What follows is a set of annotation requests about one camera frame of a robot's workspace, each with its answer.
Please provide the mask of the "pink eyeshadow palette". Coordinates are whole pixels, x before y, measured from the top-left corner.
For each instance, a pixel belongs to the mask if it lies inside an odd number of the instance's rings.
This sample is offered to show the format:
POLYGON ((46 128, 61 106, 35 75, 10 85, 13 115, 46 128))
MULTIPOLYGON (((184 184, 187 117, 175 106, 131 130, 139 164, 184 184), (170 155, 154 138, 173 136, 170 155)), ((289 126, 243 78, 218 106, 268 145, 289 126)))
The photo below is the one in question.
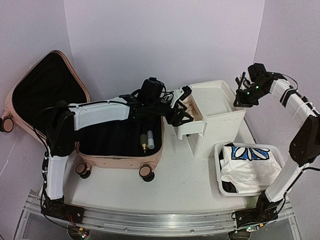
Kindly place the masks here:
POLYGON ((202 115, 198 110, 198 107, 194 103, 194 101, 190 99, 186 99, 182 102, 186 107, 187 110, 186 112, 194 118, 194 121, 201 121, 202 120, 202 115))

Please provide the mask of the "white three-drawer storage cabinet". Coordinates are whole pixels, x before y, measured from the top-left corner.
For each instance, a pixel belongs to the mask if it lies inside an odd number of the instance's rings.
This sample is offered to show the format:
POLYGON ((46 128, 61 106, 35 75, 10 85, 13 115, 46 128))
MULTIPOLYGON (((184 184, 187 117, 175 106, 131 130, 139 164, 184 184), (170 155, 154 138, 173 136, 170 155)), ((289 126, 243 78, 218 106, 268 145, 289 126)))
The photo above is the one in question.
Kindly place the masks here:
POLYGON ((202 120, 193 120, 174 130, 179 140, 186 137, 195 158, 212 157, 216 144, 236 139, 246 109, 234 106, 236 95, 224 80, 194 83, 189 87, 192 93, 186 99, 193 100, 202 120))

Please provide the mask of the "small white tube bottle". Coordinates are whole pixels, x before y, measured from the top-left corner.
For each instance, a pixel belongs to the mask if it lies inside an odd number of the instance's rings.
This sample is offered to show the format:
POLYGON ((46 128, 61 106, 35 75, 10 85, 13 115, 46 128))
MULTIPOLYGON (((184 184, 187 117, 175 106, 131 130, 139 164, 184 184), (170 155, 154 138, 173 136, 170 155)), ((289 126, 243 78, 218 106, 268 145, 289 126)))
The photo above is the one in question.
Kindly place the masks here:
POLYGON ((147 132, 147 142, 148 142, 148 148, 150 150, 155 148, 154 135, 152 130, 149 130, 147 132))

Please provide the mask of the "frosted gold-capped cosmetic bottle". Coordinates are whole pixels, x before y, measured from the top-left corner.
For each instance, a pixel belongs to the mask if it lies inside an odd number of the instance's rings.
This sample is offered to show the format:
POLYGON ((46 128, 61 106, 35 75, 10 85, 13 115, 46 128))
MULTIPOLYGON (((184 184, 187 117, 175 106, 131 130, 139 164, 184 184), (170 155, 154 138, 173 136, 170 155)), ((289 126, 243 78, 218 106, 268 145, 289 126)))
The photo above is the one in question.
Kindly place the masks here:
POLYGON ((140 135, 140 145, 144 153, 148 150, 148 136, 146 134, 140 135))

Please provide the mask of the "pink hard-shell suitcase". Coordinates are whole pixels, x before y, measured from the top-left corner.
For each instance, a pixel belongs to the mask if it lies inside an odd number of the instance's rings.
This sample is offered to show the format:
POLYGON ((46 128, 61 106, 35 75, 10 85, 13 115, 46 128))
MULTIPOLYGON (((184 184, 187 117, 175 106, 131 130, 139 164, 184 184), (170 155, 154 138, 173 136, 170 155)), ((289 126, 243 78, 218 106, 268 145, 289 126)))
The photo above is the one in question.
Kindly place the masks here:
POLYGON ((66 104, 91 103, 89 93, 68 58, 53 50, 39 60, 7 96, 0 129, 9 133, 20 125, 38 139, 47 151, 46 133, 50 108, 66 104))

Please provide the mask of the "dark denim jeans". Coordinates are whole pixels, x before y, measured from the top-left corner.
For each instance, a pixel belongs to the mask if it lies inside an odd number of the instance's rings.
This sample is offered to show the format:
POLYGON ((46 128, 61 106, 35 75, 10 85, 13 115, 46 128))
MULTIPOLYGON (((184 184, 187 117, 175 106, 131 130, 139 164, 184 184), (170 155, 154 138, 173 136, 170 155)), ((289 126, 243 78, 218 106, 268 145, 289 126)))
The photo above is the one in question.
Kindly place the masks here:
MULTIPOLYGON (((219 168, 220 170, 222 170, 222 163, 224 160, 224 155, 222 150, 219 152, 218 159, 219 159, 219 168)), ((236 187, 231 182, 226 182, 222 180, 221 183, 222 183, 223 190, 226 191, 227 193, 237 193, 236 187)))

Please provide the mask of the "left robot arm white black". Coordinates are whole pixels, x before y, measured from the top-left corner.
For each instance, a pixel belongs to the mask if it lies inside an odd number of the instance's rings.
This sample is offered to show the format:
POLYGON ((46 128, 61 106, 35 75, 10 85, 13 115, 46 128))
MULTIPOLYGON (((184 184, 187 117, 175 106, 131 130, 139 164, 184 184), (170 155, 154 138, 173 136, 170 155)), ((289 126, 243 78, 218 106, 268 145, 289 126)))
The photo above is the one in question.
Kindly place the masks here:
POLYGON ((60 101, 50 113, 41 212, 75 223, 82 221, 84 209, 65 203, 64 197, 65 169, 73 152, 83 158, 75 169, 82 179, 99 167, 137 169, 149 182, 162 155, 163 123, 179 127, 193 121, 180 96, 169 101, 132 94, 86 103, 60 101))

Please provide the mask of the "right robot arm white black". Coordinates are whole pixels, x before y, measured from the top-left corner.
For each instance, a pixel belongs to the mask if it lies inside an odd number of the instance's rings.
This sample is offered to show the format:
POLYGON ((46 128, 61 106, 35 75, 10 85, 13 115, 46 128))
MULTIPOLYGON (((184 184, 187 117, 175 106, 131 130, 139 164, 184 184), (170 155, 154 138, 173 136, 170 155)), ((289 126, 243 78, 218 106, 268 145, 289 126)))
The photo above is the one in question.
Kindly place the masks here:
POLYGON ((259 195, 256 205, 235 212, 238 226, 267 223, 278 218, 288 193, 305 170, 320 155, 320 112, 290 76, 269 71, 238 76, 235 106, 253 107, 265 95, 274 97, 295 122, 296 131, 288 145, 288 159, 275 181, 259 195))

